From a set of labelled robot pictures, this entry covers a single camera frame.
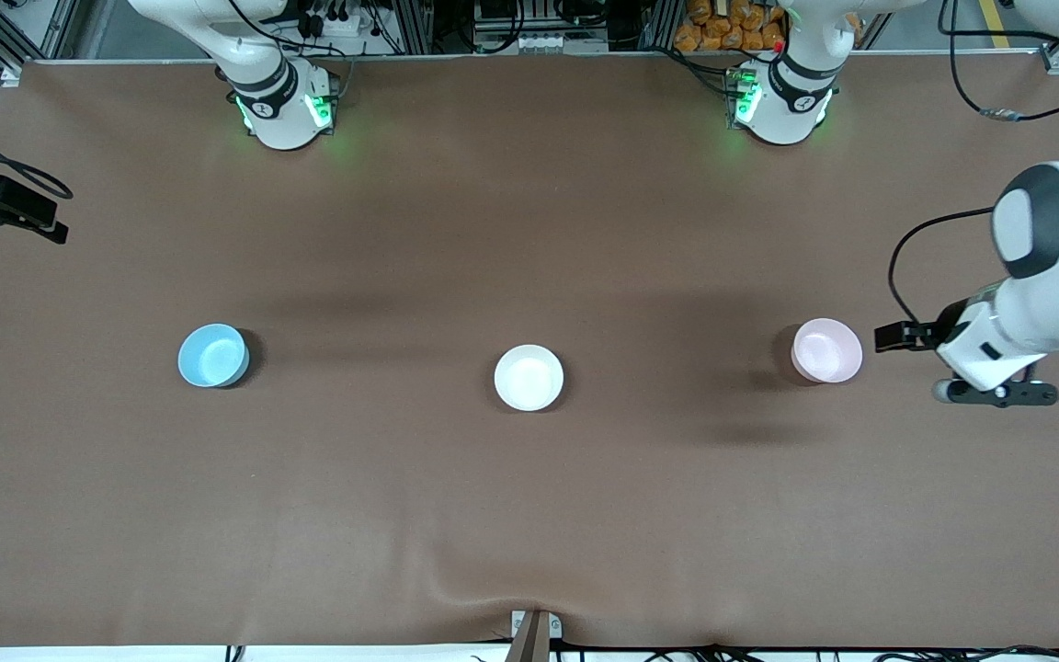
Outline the pink bowl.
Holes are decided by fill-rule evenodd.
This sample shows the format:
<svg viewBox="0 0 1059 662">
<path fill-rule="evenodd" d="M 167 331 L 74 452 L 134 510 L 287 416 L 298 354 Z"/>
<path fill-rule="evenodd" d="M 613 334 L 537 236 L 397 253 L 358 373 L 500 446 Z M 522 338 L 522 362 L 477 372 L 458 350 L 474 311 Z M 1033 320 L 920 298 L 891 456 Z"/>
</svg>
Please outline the pink bowl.
<svg viewBox="0 0 1059 662">
<path fill-rule="evenodd" d="M 864 348 L 848 325 L 831 318 L 815 318 L 794 332 L 791 364 L 811 382 L 847 382 L 864 365 Z"/>
</svg>

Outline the blue bowl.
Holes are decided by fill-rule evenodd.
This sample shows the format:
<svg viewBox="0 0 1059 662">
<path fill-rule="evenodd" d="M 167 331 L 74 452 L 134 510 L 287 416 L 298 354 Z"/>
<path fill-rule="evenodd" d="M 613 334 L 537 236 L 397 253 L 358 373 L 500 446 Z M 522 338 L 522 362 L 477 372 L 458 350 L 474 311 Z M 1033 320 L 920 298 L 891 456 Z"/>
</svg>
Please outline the blue bowl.
<svg viewBox="0 0 1059 662">
<path fill-rule="evenodd" d="M 239 382 L 251 365 L 251 350 L 238 328 L 210 324 L 190 332 L 176 360 L 189 384 L 219 389 Z"/>
</svg>

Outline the white bowl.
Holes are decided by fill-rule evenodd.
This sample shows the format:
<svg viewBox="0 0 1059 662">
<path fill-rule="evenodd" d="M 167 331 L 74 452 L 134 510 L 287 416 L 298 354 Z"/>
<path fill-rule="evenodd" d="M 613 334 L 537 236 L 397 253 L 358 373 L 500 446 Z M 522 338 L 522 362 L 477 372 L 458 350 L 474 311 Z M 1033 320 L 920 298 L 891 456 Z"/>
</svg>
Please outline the white bowl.
<svg viewBox="0 0 1059 662">
<path fill-rule="evenodd" d="M 564 366 L 550 348 L 518 345 L 496 362 L 493 386 L 500 401 L 513 410 L 539 412 L 562 394 Z"/>
</svg>

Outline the pile of orange buns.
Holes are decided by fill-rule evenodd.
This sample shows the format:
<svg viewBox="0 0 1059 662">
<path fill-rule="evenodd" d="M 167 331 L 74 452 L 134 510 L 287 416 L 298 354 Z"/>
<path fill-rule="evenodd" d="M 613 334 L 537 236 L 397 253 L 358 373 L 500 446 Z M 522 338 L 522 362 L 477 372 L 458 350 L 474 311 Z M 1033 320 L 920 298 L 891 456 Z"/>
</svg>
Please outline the pile of orange buns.
<svg viewBox="0 0 1059 662">
<path fill-rule="evenodd" d="M 776 0 L 682 0 L 677 51 L 782 51 L 790 14 Z"/>
</svg>

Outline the white power strip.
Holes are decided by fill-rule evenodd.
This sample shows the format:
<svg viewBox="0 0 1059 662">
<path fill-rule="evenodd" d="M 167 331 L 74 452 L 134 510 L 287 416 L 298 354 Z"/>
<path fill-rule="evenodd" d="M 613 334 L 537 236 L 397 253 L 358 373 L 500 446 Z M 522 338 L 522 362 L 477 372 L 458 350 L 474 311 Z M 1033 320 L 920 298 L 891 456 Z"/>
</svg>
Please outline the white power strip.
<svg viewBox="0 0 1059 662">
<path fill-rule="evenodd" d="M 359 0 L 290 0 L 290 8 L 298 12 L 297 29 L 306 40 L 357 37 L 366 26 Z"/>
</svg>

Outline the brown table mat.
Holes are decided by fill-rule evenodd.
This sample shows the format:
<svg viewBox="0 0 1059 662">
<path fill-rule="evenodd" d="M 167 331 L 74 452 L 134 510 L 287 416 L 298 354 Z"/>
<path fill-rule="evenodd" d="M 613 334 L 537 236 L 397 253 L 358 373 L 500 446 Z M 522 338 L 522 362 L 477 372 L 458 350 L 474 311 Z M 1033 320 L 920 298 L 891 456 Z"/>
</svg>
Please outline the brown table mat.
<svg viewBox="0 0 1059 662">
<path fill-rule="evenodd" d="M 656 56 L 361 62 L 336 133 L 243 131 L 207 64 L 31 64 L 0 148 L 74 192 L 0 229 L 0 646 L 486 640 L 1059 648 L 1059 404 L 934 401 L 870 344 L 908 229 L 1059 159 L 939 56 L 857 56 L 772 148 Z M 239 382 L 182 380 L 238 328 Z M 495 392 L 550 348 L 562 394 Z M 1039 366 L 1059 386 L 1059 355 Z"/>
</svg>

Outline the white terminal block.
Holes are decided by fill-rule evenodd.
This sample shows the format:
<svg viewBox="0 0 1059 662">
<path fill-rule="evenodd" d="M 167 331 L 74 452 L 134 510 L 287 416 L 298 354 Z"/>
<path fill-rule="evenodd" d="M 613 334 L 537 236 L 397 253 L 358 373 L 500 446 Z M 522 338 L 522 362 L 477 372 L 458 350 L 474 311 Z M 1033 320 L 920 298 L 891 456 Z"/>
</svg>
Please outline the white terminal block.
<svg viewBox="0 0 1059 662">
<path fill-rule="evenodd" d="M 516 46 L 517 54 L 563 54 L 579 49 L 580 46 L 587 44 L 596 37 L 597 35 L 584 30 L 530 32 L 518 35 L 514 46 Z"/>
</svg>

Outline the grey metal table clamp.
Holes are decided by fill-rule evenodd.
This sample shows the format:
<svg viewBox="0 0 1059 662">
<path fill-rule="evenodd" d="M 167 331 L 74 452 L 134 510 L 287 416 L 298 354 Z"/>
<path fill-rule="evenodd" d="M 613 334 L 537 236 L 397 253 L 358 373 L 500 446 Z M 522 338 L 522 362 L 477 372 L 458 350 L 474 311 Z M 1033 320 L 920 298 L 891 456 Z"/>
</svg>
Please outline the grey metal table clamp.
<svg viewBox="0 0 1059 662">
<path fill-rule="evenodd" d="M 549 611 L 513 611 L 511 645 L 504 662 L 556 662 L 555 641 L 564 636 L 562 618 Z"/>
</svg>

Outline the aluminium frame post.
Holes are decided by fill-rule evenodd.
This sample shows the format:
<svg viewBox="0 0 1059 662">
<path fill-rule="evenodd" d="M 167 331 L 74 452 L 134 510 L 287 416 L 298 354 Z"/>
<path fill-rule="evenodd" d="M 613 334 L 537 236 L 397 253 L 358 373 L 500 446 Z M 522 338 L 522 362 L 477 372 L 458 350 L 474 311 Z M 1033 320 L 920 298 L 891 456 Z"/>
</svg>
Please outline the aluminium frame post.
<svg viewBox="0 0 1059 662">
<path fill-rule="evenodd" d="M 636 41 L 640 51 L 671 49 L 679 26 L 686 17 L 686 0 L 640 0 L 642 29 Z"/>
<path fill-rule="evenodd" d="M 401 33 L 403 54 L 429 55 L 436 0 L 391 0 Z"/>
</svg>

